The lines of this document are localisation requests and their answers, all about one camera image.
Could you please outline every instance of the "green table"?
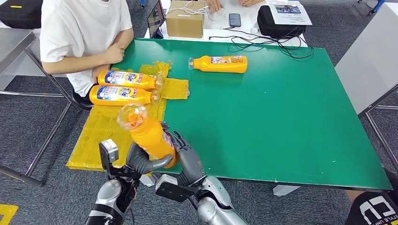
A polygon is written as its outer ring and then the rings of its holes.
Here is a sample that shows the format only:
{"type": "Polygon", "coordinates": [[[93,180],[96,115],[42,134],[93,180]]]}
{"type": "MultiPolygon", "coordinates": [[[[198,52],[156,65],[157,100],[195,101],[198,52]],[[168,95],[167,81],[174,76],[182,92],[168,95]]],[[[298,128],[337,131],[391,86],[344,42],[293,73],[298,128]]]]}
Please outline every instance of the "green table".
{"type": "Polygon", "coordinates": [[[391,189],[325,49],[303,60],[276,46],[238,50],[230,43],[135,39],[115,67],[171,61],[168,76],[189,80],[191,95],[168,101],[165,121],[197,150],[208,174],[391,189]],[[188,70],[188,58],[203,55],[245,55],[248,68],[243,75],[188,70]]]}

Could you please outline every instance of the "black case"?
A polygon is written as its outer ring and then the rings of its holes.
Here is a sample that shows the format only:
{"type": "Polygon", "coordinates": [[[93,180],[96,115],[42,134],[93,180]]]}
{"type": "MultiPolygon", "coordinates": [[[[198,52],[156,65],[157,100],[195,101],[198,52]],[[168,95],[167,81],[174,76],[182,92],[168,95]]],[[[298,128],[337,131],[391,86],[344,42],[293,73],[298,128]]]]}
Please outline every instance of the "black case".
{"type": "Polygon", "coordinates": [[[8,0],[0,6],[0,21],[11,28],[40,28],[42,5],[43,0],[8,0]]]}
{"type": "Polygon", "coordinates": [[[291,38],[299,36],[306,31],[305,25],[279,25],[275,24],[269,6],[261,6],[257,14],[257,23],[262,35],[271,38],[291,38]]]}

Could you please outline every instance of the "yellow mat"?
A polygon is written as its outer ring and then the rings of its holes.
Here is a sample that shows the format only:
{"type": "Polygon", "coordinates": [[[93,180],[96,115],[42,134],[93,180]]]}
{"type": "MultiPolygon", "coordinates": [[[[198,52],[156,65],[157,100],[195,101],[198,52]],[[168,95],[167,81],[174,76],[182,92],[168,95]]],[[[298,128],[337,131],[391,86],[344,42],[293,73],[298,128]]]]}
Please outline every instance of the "yellow mat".
{"type": "MultiPolygon", "coordinates": [[[[154,65],[142,65],[140,73],[149,75],[160,74],[165,80],[158,103],[145,105],[148,116],[163,120],[166,99],[187,99],[189,95],[188,81],[167,78],[170,65],[156,62],[154,65]]],[[[83,127],[72,154],[66,163],[70,169],[103,171],[98,143],[112,138],[119,148],[119,159],[113,163],[122,166],[126,161],[127,151],[132,139],[128,131],[119,127],[116,115],[121,106],[94,105],[83,127]]]]}
{"type": "Polygon", "coordinates": [[[16,205],[0,204],[0,225],[8,225],[17,209],[16,205]]]}

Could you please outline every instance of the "tide bottle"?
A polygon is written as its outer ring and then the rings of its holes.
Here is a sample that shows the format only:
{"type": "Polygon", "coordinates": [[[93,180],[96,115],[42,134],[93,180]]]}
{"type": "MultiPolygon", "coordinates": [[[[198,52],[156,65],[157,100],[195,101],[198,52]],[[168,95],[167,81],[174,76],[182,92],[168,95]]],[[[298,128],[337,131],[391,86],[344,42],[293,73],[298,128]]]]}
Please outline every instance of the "tide bottle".
{"type": "Polygon", "coordinates": [[[151,90],[160,89],[163,80],[159,75],[150,76],[126,71],[102,70],[98,75],[98,84],[151,90]]]}
{"type": "Polygon", "coordinates": [[[95,85],[90,90],[90,101],[94,105],[145,105],[159,100],[157,91],[149,92],[139,88],[95,85]]]}
{"type": "Polygon", "coordinates": [[[189,58],[189,69],[198,69],[203,72],[225,72],[239,73],[246,72],[247,58],[246,56],[202,56],[198,59],[189,58]]]}
{"type": "Polygon", "coordinates": [[[163,131],[159,121],[148,117],[144,106],[123,106],[117,114],[117,122],[121,128],[130,131],[133,141],[148,153],[150,160],[161,159],[171,154],[173,159],[165,168],[170,168],[176,163],[176,152],[170,137],[163,131]]]}

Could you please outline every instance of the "person's hand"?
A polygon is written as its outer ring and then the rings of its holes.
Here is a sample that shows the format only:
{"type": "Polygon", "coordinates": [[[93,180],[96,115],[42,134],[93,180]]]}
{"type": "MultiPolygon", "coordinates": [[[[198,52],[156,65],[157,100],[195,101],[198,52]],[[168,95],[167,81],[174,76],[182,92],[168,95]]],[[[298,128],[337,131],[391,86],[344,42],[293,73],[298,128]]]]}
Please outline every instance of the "person's hand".
{"type": "Polygon", "coordinates": [[[100,75],[100,72],[102,70],[109,70],[110,66],[111,66],[110,64],[106,64],[106,65],[97,66],[94,69],[92,69],[91,77],[95,83],[98,82],[98,76],[100,75]]]}
{"type": "Polygon", "coordinates": [[[123,60],[124,49],[122,49],[118,44],[111,45],[104,53],[104,64],[118,63],[123,60]]]}
{"type": "Polygon", "coordinates": [[[157,160],[150,161],[149,155],[139,145],[132,143],[127,153],[126,166],[135,170],[139,174],[146,174],[154,170],[167,166],[173,156],[171,154],[157,160]]]}
{"type": "Polygon", "coordinates": [[[206,0],[210,12],[218,12],[221,9],[220,0],[206,0]]]}
{"type": "Polygon", "coordinates": [[[250,6],[255,5],[262,1],[264,1],[264,0],[239,0],[238,3],[241,6],[250,7],[250,6]]]}

